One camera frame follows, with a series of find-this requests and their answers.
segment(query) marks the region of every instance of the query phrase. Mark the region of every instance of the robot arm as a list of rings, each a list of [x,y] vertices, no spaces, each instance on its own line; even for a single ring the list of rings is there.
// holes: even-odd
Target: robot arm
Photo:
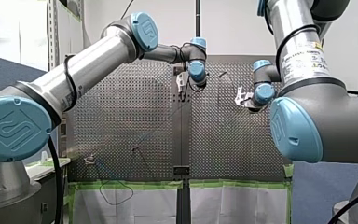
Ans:
[[[283,85],[270,107],[270,128],[277,149],[291,160],[358,163],[358,97],[350,97],[345,84],[330,76],[320,39],[348,3],[269,0],[265,5]],[[255,80],[279,81],[272,67],[256,66]]]
[[[206,85],[206,57],[206,42],[202,37],[194,37],[181,48],[158,45],[155,50],[146,52],[144,55],[144,59],[164,61],[167,63],[189,62],[189,76],[194,84],[200,88]]]
[[[39,151],[60,124],[62,113],[76,101],[74,91],[81,97],[123,63],[142,57],[170,63],[189,61],[194,81],[206,85],[202,38],[181,48],[185,57],[178,57],[174,47],[158,45],[156,24],[142,12],[111,24],[103,35],[37,80],[18,82],[0,91],[0,161],[23,160]]]

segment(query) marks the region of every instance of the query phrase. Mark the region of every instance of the silver arm segment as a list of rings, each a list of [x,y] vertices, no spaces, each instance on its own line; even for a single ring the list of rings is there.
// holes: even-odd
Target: silver arm segment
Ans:
[[[121,64],[133,62],[137,58],[136,48],[125,32],[115,26],[109,27],[106,37],[68,61],[68,72],[76,84],[78,95],[84,95]],[[63,64],[26,85],[48,99],[58,114],[70,105],[71,88]]]
[[[156,49],[144,54],[143,59],[175,63],[178,48],[159,44]]]

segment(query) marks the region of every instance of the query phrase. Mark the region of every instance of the green tape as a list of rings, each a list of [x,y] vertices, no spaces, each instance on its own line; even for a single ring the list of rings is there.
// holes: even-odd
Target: green tape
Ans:
[[[59,158],[59,161],[60,163],[63,163],[65,161],[69,161],[70,159],[67,159],[67,158]],[[53,160],[52,159],[49,159],[48,161],[44,161],[42,163],[39,163],[40,161],[34,161],[34,162],[31,162],[31,163],[28,163],[26,164],[25,166],[26,167],[31,167],[31,166],[35,166],[37,164],[39,164],[40,166],[54,166],[54,163],[53,163]]]
[[[78,182],[69,183],[71,189],[99,189],[103,185],[103,189],[181,189],[182,181],[162,181],[162,182],[130,182],[115,180],[98,180],[94,182]]]
[[[293,177],[293,170],[295,166],[293,164],[285,164],[283,166],[284,174],[286,175],[286,178]]]
[[[287,189],[287,182],[260,182],[242,180],[190,180],[192,189],[221,188],[221,187],[245,187],[257,189]]]
[[[286,223],[292,223],[292,192],[293,192],[293,185],[292,182],[288,182],[287,188],[287,208],[286,208]]]

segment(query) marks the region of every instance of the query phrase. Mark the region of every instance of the metal bracket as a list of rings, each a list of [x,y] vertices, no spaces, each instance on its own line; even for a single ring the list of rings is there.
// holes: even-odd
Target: metal bracket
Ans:
[[[187,84],[187,82],[185,82],[183,73],[179,74],[176,77],[176,85],[178,85],[178,92],[182,92],[183,91],[183,87]]]
[[[86,157],[84,159],[84,162],[86,165],[95,165],[95,155],[91,154],[90,156]]]
[[[246,106],[247,102],[250,102],[250,100],[253,97],[252,92],[242,92],[242,87],[237,88],[237,97],[235,97],[235,104],[242,106],[242,107],[248,107]]]
[[[190,175],[190,166],[173,166],[174,175]]]

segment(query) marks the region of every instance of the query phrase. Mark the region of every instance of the perforated metal panel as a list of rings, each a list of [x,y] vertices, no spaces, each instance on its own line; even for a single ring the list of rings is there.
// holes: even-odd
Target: perforated metal panel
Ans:
[[[79,100],[71,180],[172,179],[171,76],[166,63],[124,64]]]
[[[250,114],[234,103],[239,86],[253,89],[253,62],[259,58],[208,59],[208,71],[214,76],[204,91],[195,93],[192,103],[191,178],[283,179],[283,164],[288,161],[273,144],[268,110]]]
[[[186,102],[191,108],[173,101],[177,92],[170,65],[140,61],[120,66],[83,96],[69,116],[70,180],[171,180],[178,161],[189,163],[191,178],[283,180],[282,166],[288,161],[273,145],[268,111],[249,114],[234,102],[239,86],[253,89],[253,62],[266,58],[273,61],[208,57],[207,88],[193,93]],[[85,165],[83,159],[91,154],[100,165]]]

